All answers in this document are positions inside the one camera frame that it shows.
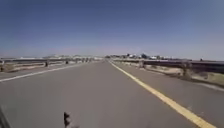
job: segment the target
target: blue sky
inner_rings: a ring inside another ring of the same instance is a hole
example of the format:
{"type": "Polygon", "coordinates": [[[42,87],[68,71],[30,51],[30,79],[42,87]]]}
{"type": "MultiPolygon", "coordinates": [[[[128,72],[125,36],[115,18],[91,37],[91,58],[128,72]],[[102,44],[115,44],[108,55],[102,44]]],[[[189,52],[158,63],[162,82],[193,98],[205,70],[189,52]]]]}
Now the blue sky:
{"type": "Polygon", "coordinates": [[[223,0],[1,0],[0,56],[224,60],[223,0]]]}

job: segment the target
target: lane marking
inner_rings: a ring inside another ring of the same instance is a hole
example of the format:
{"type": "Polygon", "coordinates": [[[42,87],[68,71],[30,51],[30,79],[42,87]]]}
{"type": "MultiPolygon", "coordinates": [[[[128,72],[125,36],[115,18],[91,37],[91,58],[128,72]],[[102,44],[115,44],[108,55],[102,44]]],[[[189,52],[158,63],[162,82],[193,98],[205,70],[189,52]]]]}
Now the lane marking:
{"type": "Polygon", "coordinates": [[[55,69],[44,70],[44,71],[40,71],[40,72],[34,72],[34,73],[25,74],[25,75],[15,76],[15,77],[11,77],[11,78],[0,79],[0,82],[10,81],[10,80],[14,80],[14,79],[29,77],[29,76],[33,76],[33,75],[38,75],[38,74],[43,74],[43,73],[47,73],[47,72],[53,72],[53,71],[57,71],[57,70],[78,67],[78,66],[81,66],[81,65],[66,66],[66,67],[62,67],[62,68],[55,68],[55,69]]]}
{"type": "Polygon", "coordinates": [[[216,128],[216,126],[206,122],[204,119],[202,119],[201,117],[197,116],[196,114],[192,113],[191,111],[189,111],[188,109],[182,107],[181,105],[179,105],[177,102],[175,102],[174,100],[166,97],[164,94],[160,93],[159,91],[155,90],[154,88],[152,88],[151,86],[145,84],[144,82],[140,81],[138,78],[134,77],[133,75],[127,73],[126,71],[124,71],[123,69],[119,68],[118,66],[114,65],[113,63],[111,63],[116,69],[118,69],[119,71],[123,72],[125,75],[127,75],[128,77],[130,77],[132,80],[134,80],[136,83],[138,83],[140,86],[142,86],[144,89],[146,89],[147,91],[151,92],[152,94],[154,94],[156,97],[158,97],[160,100],[162,100],[163,102],[165,102],[167,105],[169,105],[171,108],[173,108],[176,112],[178,112],[179,114],[183,115],[185,118],[187,118],[188,120],[190,120],[191,122],[193,122],[194,124],[196,124],[197,126],[201,127],[201,128],[216,128]]]}

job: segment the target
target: metal guardrail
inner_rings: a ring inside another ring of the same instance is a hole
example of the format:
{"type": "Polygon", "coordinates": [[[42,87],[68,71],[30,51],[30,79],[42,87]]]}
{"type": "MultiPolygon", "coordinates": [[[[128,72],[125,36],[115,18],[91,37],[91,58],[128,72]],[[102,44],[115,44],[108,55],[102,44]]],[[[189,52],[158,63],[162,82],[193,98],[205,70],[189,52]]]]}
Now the metal guardrail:
{"type": "Polygon", "coordinates": [[[51,64],[65,63],[69,64],[70,61],[75,63],[78,62],[90,62],[93,58],[65,58],[65,59],[0,59],[0,72],[5,71],[6,66],[12,69],[14,67],[25,67],[25,66],[45,66],[48,67],[51,64]]]}
{"type": "Polygon", "coordinates": [[[223,61],[181,61],[181,60],[114,60],[118,62],[141,63],[142,65],[155,65],[172,68],[181,68],[183,70],[191,69],[196,71],[214,72],[224,74],[223,61]]]}

